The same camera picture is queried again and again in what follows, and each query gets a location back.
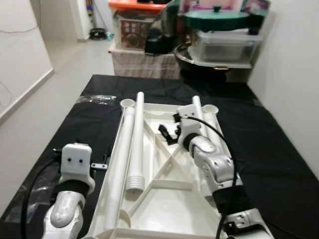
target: green lid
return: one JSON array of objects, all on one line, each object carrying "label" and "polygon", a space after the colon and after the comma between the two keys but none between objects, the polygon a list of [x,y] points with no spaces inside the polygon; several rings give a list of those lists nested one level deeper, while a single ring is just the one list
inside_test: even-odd
[{"label": "green lid", "polygon": [[184,16],[184,25],[202,31],[232,31],[249,27],[249,14],[222,10],[215,6],[212,10],[189,11]]}]

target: black tablecloth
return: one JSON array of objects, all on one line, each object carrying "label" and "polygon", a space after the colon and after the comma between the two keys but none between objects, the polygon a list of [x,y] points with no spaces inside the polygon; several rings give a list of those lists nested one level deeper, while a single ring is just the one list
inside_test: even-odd
[{"label": "black tablecloth", "polygon": [[[16,220],[19,218],[24,186],[39,166],[52,156],[53,148],[62,148],[67,143],[79,140],[92,147],[94,162],[103,162],[103,155],[115,140],[121,116],[119,102],[126,98],[135,99],[138,91],[144,92],[146,103],[187,105],[191,104],[192,96],[199,95],[202,105],[218,106],[218,120],[239,160],[240,175],[246,191],[274,237],[319,238],[318,180],[246,84],[213,85],[210,81],[199,80],[183,82],[101,75],[92,77],[82,95],[116,96],[114,105],[112,102],[108,105],[97,102],[74,105],[3,214],[0,238],[20,238],[19,222]],[[41,238],[43,216],[49,207],[48,195],[58,179],[57,172],[58,165],[52,165],[44,172],[44,183],[51,182],[51,186],[46,194],[34,196],[34,202],[42,203],[37,204],[28,223],[29,239]],[[89,228],[104,174],[96,173],[96,188],[88,197],[83,211],[85,221],[80,237]]]}]

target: storage box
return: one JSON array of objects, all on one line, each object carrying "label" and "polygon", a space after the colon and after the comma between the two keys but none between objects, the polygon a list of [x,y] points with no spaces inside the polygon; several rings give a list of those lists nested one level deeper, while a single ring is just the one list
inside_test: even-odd
[{"label": "storage box", "polygon": [[190,52],[201,61],[250,63],[262,37],[246,30],[225,32],[194,31]]},{"label": "storage box", "polygon": [[165,4],[137,3],[136,0],[110,0],[115,46],[144,50],[149,28]]}]

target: white plastic tray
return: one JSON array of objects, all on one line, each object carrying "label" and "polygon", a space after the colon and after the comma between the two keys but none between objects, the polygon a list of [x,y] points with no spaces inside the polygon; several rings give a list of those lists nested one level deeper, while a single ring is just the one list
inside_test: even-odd
[{"label": "white plastic tray", "polygon": [[[205,199],[199,191],[198,168],[186,150],[177,144],[168,146],[158,131],[159,124],[164,124],[168,132],[176,137],[176,124],[172,115],[178,107],[180,106],[144,104],[145,190],[142,193],[127,193],[124,190],[117,226],[105,231],[104,202],[108,193],[107,185],[113,183],[111,158],[85,238],[215,238],[219,214],[214,202]],[[114,148],[120,146],[118,138],[122,120],[123,118]],[[226,234],[222,234],[221,238],[225,239]]]}]

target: table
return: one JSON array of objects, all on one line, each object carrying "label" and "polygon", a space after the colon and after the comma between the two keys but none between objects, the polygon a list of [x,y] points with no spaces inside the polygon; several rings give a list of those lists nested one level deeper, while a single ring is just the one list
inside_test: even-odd
[{"label": "table", "polygon": [[[319,182],[246,84],[213,85],[210,80],[183,82],[94,75],[82,95],[116,96],[115,101],[109,101],[108,105],[89,102],[74,105],[2,216],[1,239],[20,238],[21,192],[37,169],[52,156],[52,149],[79,140],[92,147],[94,162],[103,162],[103,155],[115,140],[121,116],[119,102],[135,99],[138,91],[144,92],[146,103],[187,105],[191,104],[192,96],[199,95],[203,105],[218,106],[218,120],[239,159],[245,189],[274,237],[319,238]],[[27,226],[29,239],[42,236],[43,216],[59,177],[57,171],[58,165],[49,167],[35,186],[38,190],[33,192],[31,202],[37,202],[38,206]],[[104,174],[95,175],[96,189],[86,201],[79,238],[89,228]]]}]

